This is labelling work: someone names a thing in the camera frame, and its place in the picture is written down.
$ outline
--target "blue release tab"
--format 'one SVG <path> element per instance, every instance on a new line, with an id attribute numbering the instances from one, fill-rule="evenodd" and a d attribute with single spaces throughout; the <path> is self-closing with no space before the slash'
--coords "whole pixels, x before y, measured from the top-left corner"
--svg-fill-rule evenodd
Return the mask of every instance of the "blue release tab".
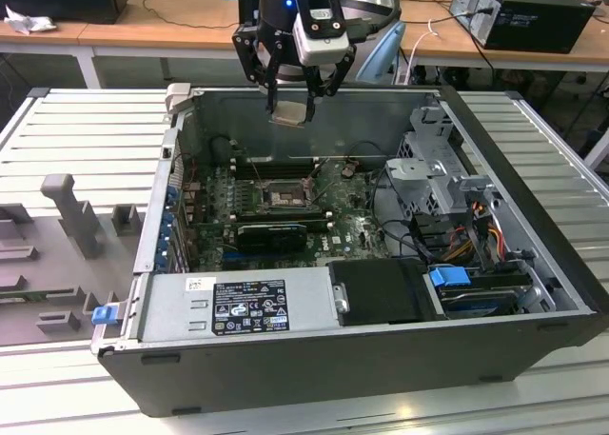
<path id="1" fill-rule="evenodd" d="M 429 272 L 429 277 L 434 287 L 472 284 L 464 267 L 436 267 Z"/>
<path id="2" fill-rule="evenodd" d="M 118 324 L 117 306 L 98 306 L 93 310 L 91 322 L 94 326 L 100 324 Z"/>

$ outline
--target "metal bracket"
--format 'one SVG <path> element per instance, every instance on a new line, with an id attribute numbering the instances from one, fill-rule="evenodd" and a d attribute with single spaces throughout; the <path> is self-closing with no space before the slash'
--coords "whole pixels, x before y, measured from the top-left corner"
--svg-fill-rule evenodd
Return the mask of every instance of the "metal bracket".
<path id="1" fill-rule="evenodd" d="M 190 83 L 173 83 L 167 87 L 165 93 L 165 107 L 168 114 L 178 112 L 190 106 L 189 99 L 192 97 Z"/>

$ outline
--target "wooden table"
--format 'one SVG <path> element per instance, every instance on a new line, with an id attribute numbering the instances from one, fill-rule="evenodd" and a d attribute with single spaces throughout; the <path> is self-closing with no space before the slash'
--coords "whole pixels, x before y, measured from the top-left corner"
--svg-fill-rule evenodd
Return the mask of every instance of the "wooden table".
<path id="1" fill-rule="evenodd" d="M 95 56 L 236 59 L 230 36 L 236 25 L 224 29 L 177 26 L 159 16 L 192 26 L 228 26 L 238 20 L 237 2 L 226 0 L 129 0 L 117 24 L 59 23 L 59 30 L 30 36 L 0 25 L 0 51 L 68 54 L 78 60 L 88 88 L 100 88 Z M 402 1 L 403 20 L 426 21 L 446 17 L 448 11 L 434 2 Z M 437 23 L 440 37 L 425 37 L 415 64 L 454 67 L 486 67 L 469 35 L 454 20 Z M 407 25 L 402 48 L 409 54 L 426 25 Z M 569 54 L 486 51 L 498 69 L 547 69 L 607 71 L 609 25 L 591 20 Z"/>
<path id="2" fill-rule="evenodd" d="M 402 0 L 402 20 L 442 19 L 448 11 L 440 4 Z M 465 29 L 455 20 L 433 25 L 439 37 L 427 36 L 417 47 L 416 64 L 428 66 L 487 67 Z M 403 50 L 410 54 L 417 39 L 427 32 L 425 24 L 406 24 Z M 569 54 L 485 50 L 484 55 L 500 69 L 607 71 L 609 25 L 591 19 Z"/>

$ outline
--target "yellow wire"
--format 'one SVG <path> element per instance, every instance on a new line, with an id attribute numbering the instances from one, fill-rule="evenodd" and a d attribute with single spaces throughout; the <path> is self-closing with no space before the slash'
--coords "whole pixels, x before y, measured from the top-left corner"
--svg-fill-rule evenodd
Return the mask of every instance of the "yellow wire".
<path id="1" fill-rule="evenodd" d="M 497 242 L 497 257 L 499 257 L 501 259 L 501 253 L 500 253 L 500 244 L 501 243 L 500 243 L 499 234 L 493 228 L 488 229 L 488 231 L 491 232 L 493 234 L 493 236 L 495 237 L 495 241 Z"/>
<path id="2" fill-rule="evenodd" d="M 464 252 L 466 252 L 468 249 L 470 249 L 472 246 L 472 242 L 468 241 L 467 243 L 461 245 L 461 247 L 458 247 L 457 249 L 455 249 L 454 251 L 452 251 L 450 254 L 448 254 L 447 256 L 444 255 L 442 257 L 442 259 L 444 261 L 450 261 L 451 259 L 454 259 L 455 257 L 458 257 L 459 255 L 463 254 Z"/>

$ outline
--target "sticker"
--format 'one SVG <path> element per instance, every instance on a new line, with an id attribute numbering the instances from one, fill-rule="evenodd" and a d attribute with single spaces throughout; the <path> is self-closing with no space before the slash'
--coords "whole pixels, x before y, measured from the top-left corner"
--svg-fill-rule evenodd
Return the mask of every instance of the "sticker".
<path id="1" fill-rule="evenodd" d="M 215 335 L 289 330 L 285 280 L 213 285 L 211 325 Z"/>
<path id="2" fill-rule="evenodd" d="M 204 276 L 201 278 L 187 278 L 186 290 L 212 290 L 216 283 L 215 276 Z"/>

